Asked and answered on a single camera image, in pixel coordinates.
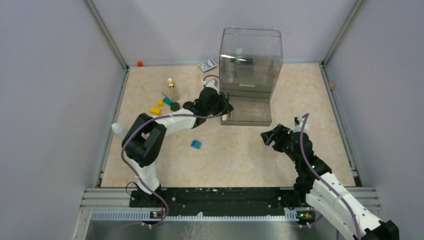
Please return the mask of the blue toy brick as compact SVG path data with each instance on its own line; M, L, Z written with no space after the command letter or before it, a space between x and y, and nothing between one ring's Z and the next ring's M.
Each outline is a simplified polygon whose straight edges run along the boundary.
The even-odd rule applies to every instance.
M191 142L190 147L199 150L201 148L202 143L198 140L193 140Z

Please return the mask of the clear acrylic makeup organizer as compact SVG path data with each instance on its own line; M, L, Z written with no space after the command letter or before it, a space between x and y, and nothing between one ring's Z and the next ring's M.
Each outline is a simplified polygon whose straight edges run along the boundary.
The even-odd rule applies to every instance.
M266 27L226 27L219 52L219 87L234 109L221 117L221 124L270 126L271 98L282 65L280 30Z

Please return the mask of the black round compact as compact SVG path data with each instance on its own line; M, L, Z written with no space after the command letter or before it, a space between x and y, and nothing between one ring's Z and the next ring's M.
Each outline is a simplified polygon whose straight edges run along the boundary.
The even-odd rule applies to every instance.
M192 101L186 101L183 105L182 108L185 110L189 110L191 112L194 111L194 103Z

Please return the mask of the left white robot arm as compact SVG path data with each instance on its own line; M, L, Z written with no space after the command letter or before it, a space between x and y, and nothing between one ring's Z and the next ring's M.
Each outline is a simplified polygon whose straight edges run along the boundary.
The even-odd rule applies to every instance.
M149 207L159 202L167 206L160 194L155 161L165 137L176 132L194 129L208 119L226 115L233 110L229 99L218 89L218 80L203 85L199 97L187 101L175 112L150 116L140 114L122 140L121 158L134 172L136 185L141 190L141 200Z

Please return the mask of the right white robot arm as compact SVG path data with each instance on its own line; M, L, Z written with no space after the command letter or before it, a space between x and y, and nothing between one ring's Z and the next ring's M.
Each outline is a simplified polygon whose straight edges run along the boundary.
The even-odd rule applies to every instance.
M347 240L400 239L397 225L370 212L315 154L307 133L308 117L295 117L293 128L278 124L260 134L266 146L286 154L294 163L298 174L293 186L294 204L313 207L336 228L338 236Z

